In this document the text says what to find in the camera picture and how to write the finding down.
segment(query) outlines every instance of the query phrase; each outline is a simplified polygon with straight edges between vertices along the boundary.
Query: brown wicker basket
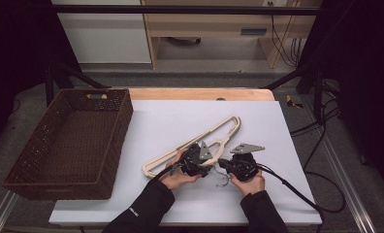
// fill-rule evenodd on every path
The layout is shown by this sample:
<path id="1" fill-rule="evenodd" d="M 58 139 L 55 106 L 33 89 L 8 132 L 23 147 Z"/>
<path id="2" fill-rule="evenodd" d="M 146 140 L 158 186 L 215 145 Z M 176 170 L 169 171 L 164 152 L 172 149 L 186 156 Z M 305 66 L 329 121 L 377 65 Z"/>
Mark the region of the brown wicker basket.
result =
<path id="1" fill-rule="evenodd" d="M 64 89 L 3 186 L 30 200 L 109 199 L 133 107 L 127 89 Z"/>

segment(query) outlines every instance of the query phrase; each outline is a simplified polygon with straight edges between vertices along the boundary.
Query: black cable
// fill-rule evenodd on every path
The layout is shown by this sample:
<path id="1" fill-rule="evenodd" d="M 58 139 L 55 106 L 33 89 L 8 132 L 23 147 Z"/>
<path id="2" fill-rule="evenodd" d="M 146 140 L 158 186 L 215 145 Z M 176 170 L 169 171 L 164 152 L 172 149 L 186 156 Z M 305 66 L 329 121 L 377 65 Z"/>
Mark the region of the black cable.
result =
<path id="1" fill-rule="evenodd" d="M 336 116 L 338 116 L 338 115 L 339 115 L 339 113 L 336 113 L 336 114 L 331 115 L 331 116 L 329 116 L 329 114 L 327 114 L 327 116 L 326 116 L 326 121 L 328 121 L 329 119 L 331 119 L 331 118 L 333 118 L 333 117 L 336 117 Z M 308 130 L 306 130 L 306 131 L 304 131 L 304 132 L 302 132 L 302 133 L 299 133 L 299 134 L 296 134 L 296 135 L 291 135 L 291 137 L 292 137 L 292 138 L 295 138 L 295 137 L 302 136 L 303 134 L 305 134 L 305 133 L 307 133 L 307 132 L 310 132 L 310 131 L 312 131 L 312 130 L 318 129 L 318 128 L 320 128 L 321 126 L 322 126 L 322 125 L 318 125 L 318 126 L 316 126 L 316 127 L 314 127 L 314 128 L 308 129 Z"/>
<path id="2" fill-rule="evenodd" d="M 168 166 L 167 168 L 165 168 L 164 170 L 162 170 L 160 173 L 158 173 L 158 175 L 156 175 L 154 178 L 152 178 L 152 180 L 150 180 L 146 187 L 152 185 L 153 183 L 157 182 L 163 175 L 165 175 L 167 172 L 169 172 L 172 168 L 174 167 L 174 165 L 171 165 L 171 166 Z"/>
<path id="3" fill-rule="evenodd" d="M 304 164 L 304 167 L 303 167 L 304 171 L 306 170 L 306 166 L 307 166 L 307 164 L 309 163 L 310 159 L 313 157 L 313 154 L 315 154 L 316 150 L 318 149 L 320 143 L 321 143 L 322 140 L 323 140 L 323 137 L 325 136 L 325 133 L 326 133 L 325 109 L 326 109 L 326 107 L 327 107 L 327 105 L 328 105 L 329 103 L 334 102 L 334 101 L 336 101 L 336 100 L 337 100 L 336 98 L 331 99 L 331 100 L 327 101 L 327 102 L 323 105 L 323 107 L 322 107 L 322 117 L 321 117 L 321 118 L 322 118 L 323 131 L 322 131 L 321 136 L 319 137 L 318 142 L 316 143 L 315 147 L 313 148 L 312 152 L 310 153 L 309 157 L 307 158 L 306 163 Z"/>
<path id="4" fill-rule="evenodd" d="M 292 43 L 291 43 L 291 59 L 293 62 L 295 62 L 295 65 L 297 65 L 296 61 L 296 42 L 297 42 L 297 38 L 293 38 L 292 39 Z"/>
<path id="5" fill-rule="evenodd" d="M 324 115 L 324 117 L 328 117 L 328 115 L 329 115 L 331 112 L 333 112 L 334 110 L 338 110 L 338 108 L 332 109 L 332 110 L 329 111 L 326 115 Z M 309 124 L 309 125 L 307 125 L 307 126 L 304 126 L 304 127 L 302 127 L 302 128 L 299 128 L 299 129 L 296 129 L 296 130 L 294 130 L 294 131 L 291 131 L 290 134 L 292 135 L 292 134 L 296 134 L 296 133 L 302 132 L 302 131 L 304 131 L 304 130 L 306 130 L 306 129 L 308 129 L 308 128 L 310 128 L 310 127 L 316 125 L 316 124 L 319 124 L 319 121 L 317 121 L 317 120 L 316 120 L 316 121 L 313 121 L 311 124 Z"/>
<path id="6" fill-rule="evenodd" d="M 298 41 L 298 51 L 297 51 L 297 65 L 299 64 L 299 61 L 301 60 L 301 48 L 302 48 L 302 38 L 299 39 Z"/>
<path id="7" fill-rule="evenodd" d="M 257 164 L 258 168 L 261 169 L 262 171 L 271 174 L 272 176 L 278 178 L 286 187 L 288 187 L 293 193 L 295 193 L 297 196 L 299 196 L 302 200 L 304 200 L 310 207 L 315 209 L 318 213 L 319 216 L 322 219 L 322 224 L 318 225 L 316 229 L 316 233 L 319 233 L 322 230 L 322 226 L 325 223 L 325 216 L 323 215 L 323 209 L 320 208 L 318 205 L 315 203 L 311 202 L 309 199 L 307 199 L 303 194 L 301 194 L 297 189 L 295 189 L 290 183 L 288 183 L 286 180 L 283 178 L 279 177 L 277 173 L 275 173 L 271 168 L 263 165 L 263 164 Z"/>
<path id="8" fill-rule="evenodd" d="M 320 177 L 324 180 L 326 180 L 327 182 L 331 183 L 334 187 L 336 187 L 336 189 L 339 191 L 340 195 L 342 196 L 342 204 L 340 206 L 340 208 L 338 209 L 335 209 L 335 210 L 329 210 L 329 209 L 326 209 L 326 208 L 323 208 L 321 206 L 319 206 L 319 208 L 321 208 L 323 211 L 325 212 L 328 212 L 328 213 L 332 213 L 332 214 L 337 214 L 337 213 L 340 213 L 342 212 L 344 209 L 345 209 L 345 206 L 346 206 L 346 198 L 345 198 L 345 195 L 343 194 L 342 192 L 342 189 L 340 189 L 339 185 L 337 185 L 337 183 L 333 182 L 331 179 L 321 175 L 321 174 L 318 174 L 318 173 L 315 173 L 315 172 L 304 172 L 305 174 L 309 174 L 309 175 L 313 175 L 313 176 L 317 176 L 317 177 Z"/>
<path id="9" fill-rule="evenodd" d="M 295 64 L 293 64 L 292 61 L 291 61 L 292 64 L 288 64 L 288 62 L 286 61 L 286 59 L 288 59 L 288 60 L 290 60 L 290 59 L 289 59 L 289 57 L 288 57 L 288 54 L 286 53 L 285 48 L 283 47 L 282 42 L 280 41 L 279 35 L 277 35 L 277 32 L 276 32 L 276 30 L 275 30 L 275 28 L 274 28 L 274 19 L 273 19 L 273 15 L 271 15 L 271 19 L 272 19 L 272 42 L 273 42 L 274 47 L 277 49 L 277 52 L 279 52 L 280 57 L 282 57 L 282 60 L 283 60 L 283 62 L 285 62 L 286 65 L 295 67 Z M 286 56 L 286 59 L 285 59 L 285 57 L 282 55 L 282 52 L 280 51 L 279 47 L 276 45 L 276 42 L 274 41 L 273 34 L 276 34 L 276 37 L 277 37 L 276 39 L 279 41 L 280 46 L 282 47 L 282 50 L 283 50 L 283 52 L 284 52 L 284 54 L 285 54 L 285 56 Z"/>

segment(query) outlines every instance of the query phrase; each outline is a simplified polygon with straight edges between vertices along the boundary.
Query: white table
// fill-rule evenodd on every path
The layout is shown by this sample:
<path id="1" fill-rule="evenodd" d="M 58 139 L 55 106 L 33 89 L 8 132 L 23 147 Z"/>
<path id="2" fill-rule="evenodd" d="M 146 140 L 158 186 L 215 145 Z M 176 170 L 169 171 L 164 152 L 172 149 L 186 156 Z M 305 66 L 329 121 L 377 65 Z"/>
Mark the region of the white table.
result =
<path id="1" fill-rule="evenodd" d="M 271 167 L 309 200 L 313 200 L 283 113 L 275 101 L 171 101 L 133 100 L 134 114 L 122 147 L 122 156 L 110 200 L 58 201 L 49 222 L 61 225 L 105 225 L 126 210 L 143 190 L 148 178 L 142 164 L 202 133 L 229 115 L 241 118 L 241 129 L 223 153 L 240 143 L 263 146 L 255 159 Z M 224 138 L 230 125 L 221 132 Z M 279 180 L 264 173 L 267 191 L 288 225 L 322 223 L 320 216 Z M 174 192 L 176 202 L 162 225 L 243 225 L 241 194 L 214 171 Z"/>

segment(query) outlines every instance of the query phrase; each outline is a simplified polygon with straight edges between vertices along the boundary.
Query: drawer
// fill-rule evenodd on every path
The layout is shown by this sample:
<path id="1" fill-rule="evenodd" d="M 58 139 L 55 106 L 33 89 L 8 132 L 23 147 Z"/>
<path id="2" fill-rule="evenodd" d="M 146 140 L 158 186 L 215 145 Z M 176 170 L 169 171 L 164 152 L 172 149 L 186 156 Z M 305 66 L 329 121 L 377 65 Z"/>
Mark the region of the drawer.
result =
<path id="1" fill-rule="evenodd" d="M 234 15 L 148 15 L 151 37 L 238 37 L 272 34 L 270 16 Z M 287 17 L 274 17 L 278 33 L 287 25 Z"/>

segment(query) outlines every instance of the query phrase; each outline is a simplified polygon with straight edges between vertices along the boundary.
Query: metal rail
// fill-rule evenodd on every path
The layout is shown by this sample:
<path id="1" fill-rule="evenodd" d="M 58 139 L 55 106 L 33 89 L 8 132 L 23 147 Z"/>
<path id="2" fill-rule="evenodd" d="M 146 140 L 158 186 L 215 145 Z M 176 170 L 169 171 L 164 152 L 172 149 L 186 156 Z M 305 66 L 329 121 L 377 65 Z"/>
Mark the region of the metal rail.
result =
<path id="1" fill-rule="evenodd" d="M 313 110 L 312 110 L 312 104 L 309 102 L 309 99 L 305 98 L 302 95 L 302 101 L 306 107 L 306 110 L 310 118 L 312 120 L 315 120 Z M 322 135 L 322 129 L 319 128 L 317 131 L 318 131 L 317 136 L 320 137 Z M 325 154 L 327 155 L 329 164 L 331 165 L 331 168 L 332 168 L 332 171 L 334 172 L 336 180 L 345 195 L 346 202 L 349 206 L 352 216 L 355 218 L 356 224 L 358 225 L 362 233 L 375 233 L 376 230 L 370 219 L 370 216 L 368 215 L 368 212 L 365 209 L 365 206 L 362 203 L 361 198 L 358 195 L 358 192 L 356 191 L 354 185 L 349 179 L 349 176 L 347 175 L 340 160 L 338 159 L 331 141 L 329 140 L 328 137 L 326 137 L 326 135 L 324 135 L 323 137 L 324 137 L 322 141 L 323 149 L 325 150 Z"/>
<path id="2" fill-rule="evenodd" d="M 236 6 L 138 6 L 138 5 L 31 5 L 28 9 L 73 14 L 192 14 L 192 15 L 268 15 L 320 16 L 341 13 L 324 8 L 236 7 Z"/>
<path id="3" fill-rule="evenodd" d="M 7 218 L 10 215 L 12 208 L 16 203 L 17 197 L 17 194 L 11 191 L 7 191 L 7 194 L 5 195 L 4 199 L 0 204 L 0 232 L 4 227 L 4 224 L 7 221 Z"/>

